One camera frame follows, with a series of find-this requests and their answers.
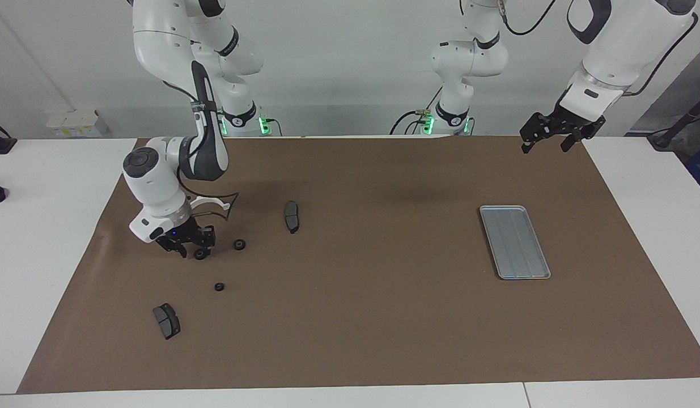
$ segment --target white table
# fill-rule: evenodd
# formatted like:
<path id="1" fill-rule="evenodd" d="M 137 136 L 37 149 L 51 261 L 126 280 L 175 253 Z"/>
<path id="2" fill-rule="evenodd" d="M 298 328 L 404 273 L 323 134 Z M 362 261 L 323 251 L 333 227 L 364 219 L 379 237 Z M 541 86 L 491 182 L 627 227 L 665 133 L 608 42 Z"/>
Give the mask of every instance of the white table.
<path id="1" fill-rule="evenodd" d="M 16 392 L 134 142 L 21 141 L 0 156 L 0 394 Z M 643 139 L 585 145 L 700 343 L 699 186 Z M 0 396 L 8 406 L 697 408 L 700 379 Z"/>

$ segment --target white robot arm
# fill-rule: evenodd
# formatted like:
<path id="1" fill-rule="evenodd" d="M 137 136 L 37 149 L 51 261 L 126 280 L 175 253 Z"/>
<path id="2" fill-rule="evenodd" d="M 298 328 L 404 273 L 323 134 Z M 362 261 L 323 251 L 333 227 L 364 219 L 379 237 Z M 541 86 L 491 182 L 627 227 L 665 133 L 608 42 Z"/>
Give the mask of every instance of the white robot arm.
<path id="1" fill-rule="evenodd" d="M 214 181 L 226 172 L 221 116 L 232 135 L 261 132 L 256 104 L 239 75 L 259 72 L 264 62 L 228 21 L 225 0 L 129 3 L 135 55 L 148 72 L 190 98 L 197 127 L 196 136 L 151 139 L 125 158 L 125 181 L 143 204 L 130 230 L 184 257 L 188 242 L 207 254 L 213 228 L 198 227 L 179 176 Z"/>
<path id="2" fill-rule="evenodd" d="M 494 77 L 508 65 L 508 50 L 500 41 L 497 0 L 467 0 L 464 16 L 472 40 L 440 43 L 432 54 L 433 69 L 443 81 L 440 101 L 432 112 L 433 134 L 462 131 L 474 93 L 468 77 Z"/>
<path id="3" fill-rule="evenodd" d="M 606 122 L 604 111 L 689 33 L 694 6 L 695 0 L 573 0 L 567 20 L 589 50 L 552 114 L 535 113 L 521 129 L 523 151 L 556 134 L 568 135 L 565 152 L 591 139 Z"/>

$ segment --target silver tray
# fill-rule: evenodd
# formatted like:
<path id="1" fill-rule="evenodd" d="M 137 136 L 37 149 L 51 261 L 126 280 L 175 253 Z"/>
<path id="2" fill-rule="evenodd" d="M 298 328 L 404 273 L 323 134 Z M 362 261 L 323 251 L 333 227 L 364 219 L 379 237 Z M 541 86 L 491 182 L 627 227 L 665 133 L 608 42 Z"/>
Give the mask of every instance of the silver tray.
<path id="1" fill-rule="evenodd" d="M 551 277 L 524 207 L 482 206 L 480 212 L 498 276 L 509 281 Z"/>

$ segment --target black rubber wheel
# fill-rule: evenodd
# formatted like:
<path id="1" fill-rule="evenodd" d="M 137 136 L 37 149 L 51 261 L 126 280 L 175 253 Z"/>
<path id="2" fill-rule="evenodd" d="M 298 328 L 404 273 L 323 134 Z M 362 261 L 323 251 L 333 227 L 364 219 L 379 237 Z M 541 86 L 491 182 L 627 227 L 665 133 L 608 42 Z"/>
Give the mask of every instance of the black rubber wheel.
<path id="1" fill-rule="evenodd" d="M 208 248 L 199 248 L 194 251 L 194 259 L 197 261 L 203 261 L 209 255 L 211 255 L 211 250 Z"/>
<path id="2" fill-rule="evenodd" d="M 244 240 L 236 240 L 234 241 L 234 249 L 235 250 L 244 250 L 244 248 L 247 247 L 247 242 Z"/>

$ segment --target brown paper sheet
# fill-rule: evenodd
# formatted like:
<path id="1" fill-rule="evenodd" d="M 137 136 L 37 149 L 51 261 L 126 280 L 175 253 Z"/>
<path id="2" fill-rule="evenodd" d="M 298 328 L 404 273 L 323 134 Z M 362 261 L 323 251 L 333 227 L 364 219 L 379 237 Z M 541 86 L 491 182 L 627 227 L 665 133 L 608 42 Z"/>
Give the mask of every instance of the brown paper sheet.
<path id="1" fill-rule="evenodd" d="M 241 192 L 228 224 L 200 219 L 213 255 L 140 243 L 121 180 L 20 393 L 700 377 L 697 341 L 581 145 L 227 145 L 225 177 L 189 184 Z M 478 208 L 499 204 L 528 209 L 550 280 L 495 275 Z M 181 320 L 170 341 L 152 315 L 164 302 Z"/>

